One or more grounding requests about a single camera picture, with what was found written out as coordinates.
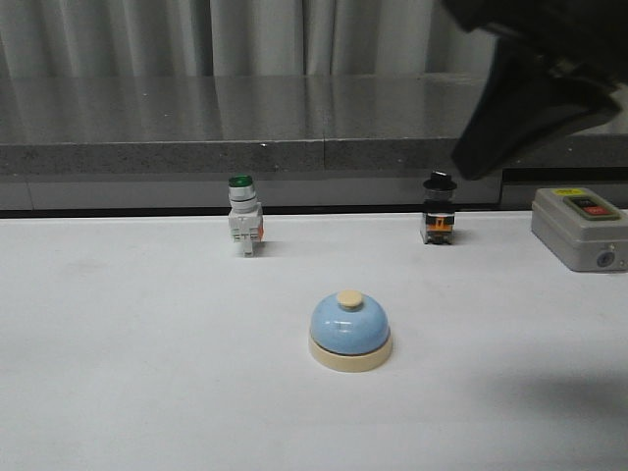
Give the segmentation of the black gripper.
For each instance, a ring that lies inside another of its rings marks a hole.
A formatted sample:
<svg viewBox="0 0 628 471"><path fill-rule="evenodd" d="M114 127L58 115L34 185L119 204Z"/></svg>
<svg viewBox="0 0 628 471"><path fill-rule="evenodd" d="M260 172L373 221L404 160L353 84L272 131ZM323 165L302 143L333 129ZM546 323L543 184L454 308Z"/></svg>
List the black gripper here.
<svg viewBox="0 0 628 471"><path fill-rule="evenodd" d="M607 123L627 81L625 1L444 1L457 24L498 37L477 107L451 154L478 180L531 148Z"/></svg>

